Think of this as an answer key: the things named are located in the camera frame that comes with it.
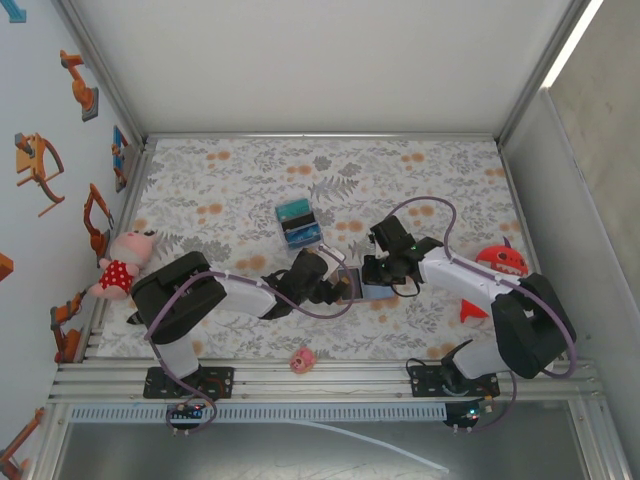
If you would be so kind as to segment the blue printed card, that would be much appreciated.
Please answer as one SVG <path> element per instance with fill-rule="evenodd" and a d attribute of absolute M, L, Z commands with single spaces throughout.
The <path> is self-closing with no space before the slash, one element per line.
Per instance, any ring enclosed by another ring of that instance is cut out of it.
<path fill-rule="evenodd" d="M 321 228 L 318 223 L 287 231 L 284 237 L 290 249 L 302 248 L 322 240 Z"/>

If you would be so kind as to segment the teal card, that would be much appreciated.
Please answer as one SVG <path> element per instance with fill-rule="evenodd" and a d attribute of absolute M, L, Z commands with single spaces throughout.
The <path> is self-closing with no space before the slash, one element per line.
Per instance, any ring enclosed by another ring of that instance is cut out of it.
<path fill-rule="evenodd" d="M 275 207 L 276 218 L 280 223 L 307 215 L 312 212 L 307 199 L 297 199 Z"/>

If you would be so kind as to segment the small pink toy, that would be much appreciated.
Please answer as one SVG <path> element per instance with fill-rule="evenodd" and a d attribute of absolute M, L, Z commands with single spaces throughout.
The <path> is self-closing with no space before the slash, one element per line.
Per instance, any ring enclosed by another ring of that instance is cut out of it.
<path fill-rule="evenodd" d="M 289 365 L 296 374 L 309 372 L 316 364 L 316 356 L 308 347 L 299 348 L 291 357 Z"/>

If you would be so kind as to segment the floral tablecloth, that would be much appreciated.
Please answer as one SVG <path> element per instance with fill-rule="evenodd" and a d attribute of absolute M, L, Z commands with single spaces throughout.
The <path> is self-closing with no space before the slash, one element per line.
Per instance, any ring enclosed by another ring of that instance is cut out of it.
<path fill-rule="evenodd" d="M 156 232 L 156 270 L 198 251 L 216 270 L 256 278 L 288 268 L 275 207 L 307 199 L 324 241 L 357 267 L 373 250 L 369 229 L 395 213 L 415 237 L 447 239 L 474 259 L 504 243 L 529 249 L 507 171 L 492 142 L 320 139 L 164 139 L 148 161 L 134 213 Z M 320 320 L 273 321 L 214 311 L 191 333 L 202 358 L 439 359 L 492 336 L 488 319 L 460 322 L 444 289 L 405 285 L 390 300 L 359 303 Z"/>

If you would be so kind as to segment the red monster toy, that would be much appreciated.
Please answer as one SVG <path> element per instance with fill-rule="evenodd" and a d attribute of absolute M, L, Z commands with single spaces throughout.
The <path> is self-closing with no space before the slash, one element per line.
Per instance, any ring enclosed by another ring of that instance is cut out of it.
<path fill-rule="evenodd" d="M 481 250 L 475 258 L 476 262 L 503 274 L 526 277 L 529 274 L 529 266 L 525 258 L 511 246 L 506 237 L 503 240 L 502 245 L 492 245 Z M 461 301 L 461 323 L 465 323 L 468 318 L 485 319 L 487 317 L 488 313 L 478 306 L 467 300 Z"/>

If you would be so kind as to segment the white plastic tube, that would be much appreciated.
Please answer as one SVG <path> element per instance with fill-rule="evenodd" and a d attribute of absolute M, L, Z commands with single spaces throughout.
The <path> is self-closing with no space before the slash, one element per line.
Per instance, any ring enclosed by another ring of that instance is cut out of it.
<path fill-rule="evenodd" d="M 321 423 L 316 423 L 316 422 L 310 422 L 310 421 L 298 421 L 298 420 L 288 420 L 286 421 L 286 424 L 289 425 L 295 425 L 295 426 L 300 426 L 300 427 L 305 427 L 305 428 L 311 428 L 311 429 L 316 429 L 316 430 L 323 430 L 326 432 L 331 432 L 331 433 L 335 433 L 337 435 L 342 435 L 342 436 L 346 436 L 370 445 L 374 445 L 376 447 L 394 452 L 398 455 L 401 455 L 405 458 L 408 458 L 410 460 L 416 461 L 418 463 L 420 463 L 421 465 L 437 470 L 438 472 L 442 473 L 442 474 L 449 474 L 450 473 L 450 469 L 447 468 L 444 465 L 438 464 L 434 461 L 431 461 L 425 457 L 419 456 L 417 454 L 414 454 L 412 452 L 409 452 L 405 449 L 402 449 L 396 445 L 392 445 L 388 442 L 384 442 L 382 440 L 370 437 L 370 436 L 366 436 L 366 435 L 362 435 L 350 430 L 346 430 L 340 427 L 336 427 L 336 426 L 332 426 L 332 425 L 327 425 L 327 424 L 321 424 Z"/>

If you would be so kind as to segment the pink plush doll red dress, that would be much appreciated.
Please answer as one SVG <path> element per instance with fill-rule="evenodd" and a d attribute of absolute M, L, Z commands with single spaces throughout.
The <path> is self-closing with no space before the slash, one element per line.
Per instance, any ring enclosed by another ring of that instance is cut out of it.
<path fill-rule="evenodd" d="M 156 232 L 129 231 L 119 235 L 111 244 L 106 258 L 99 261 L 102 274 L 88 288 L 88 293 L 106 300 L 124 300 L 133 282 L 151 259 Z"/>

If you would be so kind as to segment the white light strip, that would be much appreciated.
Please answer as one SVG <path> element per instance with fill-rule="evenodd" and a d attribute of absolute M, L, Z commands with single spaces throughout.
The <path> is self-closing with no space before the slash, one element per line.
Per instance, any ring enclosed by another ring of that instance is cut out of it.
<path fill-rule="evenodd" d="M 578 18 L 567 40 L 551 65 L 545 79 L 542 81 L 541 89 L 549 89 L 553 86 L 589 25 L 593 21 L 595 15 L 601 8 L 603 2 L 604 0 L 589 0 L 584 12 Z"/>

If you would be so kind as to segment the aluminium frame rail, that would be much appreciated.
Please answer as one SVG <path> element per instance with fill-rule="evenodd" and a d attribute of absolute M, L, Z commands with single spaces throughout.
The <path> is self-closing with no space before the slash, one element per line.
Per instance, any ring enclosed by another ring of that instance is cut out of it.
<path fill-rule="evenodd" d="M 153 359 L 91 357 L 58 368 L 48 401 L 88 403 L 141 401 Z M 204 366 L 234 369 L 231 400 L 266 403 L 411 402 L 412 389 L 401 361 L 337 361 L 318 363 L 298 375 L 284 361 L 205 359 Z M 547 376 L 517 381 L 523 401 L 600 399 L 604 389 L 593 363 L 581 361 L 568 379 Z"/>

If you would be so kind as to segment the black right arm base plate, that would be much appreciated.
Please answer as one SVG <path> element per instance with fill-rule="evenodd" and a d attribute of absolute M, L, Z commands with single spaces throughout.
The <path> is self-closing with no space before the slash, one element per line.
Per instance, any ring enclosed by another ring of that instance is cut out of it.
<path fill-rule="evenodd" d="M 448 367 L 420 364 L 410 365 L 408 374 L 414 397 L 476 398 L 497 397 L 501 393 L 493 374 L 470 380 Z"/>

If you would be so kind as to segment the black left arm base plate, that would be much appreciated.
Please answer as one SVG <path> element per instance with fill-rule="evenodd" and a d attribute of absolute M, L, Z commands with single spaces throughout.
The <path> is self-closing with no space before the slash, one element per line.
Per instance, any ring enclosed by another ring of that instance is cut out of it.
<path fill-rule="evenodd" d="M 183 379 L 193 389 L 213 400 L 230 398 L 234 383 L 232 367 L 203 367 Z M 142 396 L 146 399 L 177 399 L 193 396 L 189 389 L 172 380 L 161 367 L 148 369 Z"/>

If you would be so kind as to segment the blue orange wall sticker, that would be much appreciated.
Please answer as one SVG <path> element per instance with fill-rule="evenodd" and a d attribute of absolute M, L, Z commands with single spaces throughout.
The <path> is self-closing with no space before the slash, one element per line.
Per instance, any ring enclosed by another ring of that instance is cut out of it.
<path fill-rule="evenodd" d="M 111 144 L 111 155 L 112 155 L 112 168 L 115 175 L 115 191 L 119 193 L 124 190 L 127 185 L 127 176 L 125 174 L 125 166 L 126 166 L 126 148 L 129 146 L 129 143 L 122 133 L 122 131 L 118 128 L 117 125 L 113 126 L 113 136 L 112 136 L 112 144 Z"/>

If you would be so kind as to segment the orange claw wall sticker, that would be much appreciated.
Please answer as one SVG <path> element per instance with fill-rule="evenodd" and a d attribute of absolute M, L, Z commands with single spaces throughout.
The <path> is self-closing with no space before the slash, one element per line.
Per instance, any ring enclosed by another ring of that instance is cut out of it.
<path fill-rule="evenodd" d="M 64 195 L 57 195 L 50 187 L 51 180 L 65 172 L 62 159 L 53 144 L 38 133 L 24 135 L 16 133 L 14 136 L 16 147 L 16 173 L 27 173 L 27 176 L 16 183 L 21 187 L 29 182 L 34 182 L 44 193 L 50 204 L 38 213 L 38 217 L 46 215 L 53 208 L 63 203 Z M 49 156 L 55 164 L 55 171 L 48 173 L 45 158 Z"/>

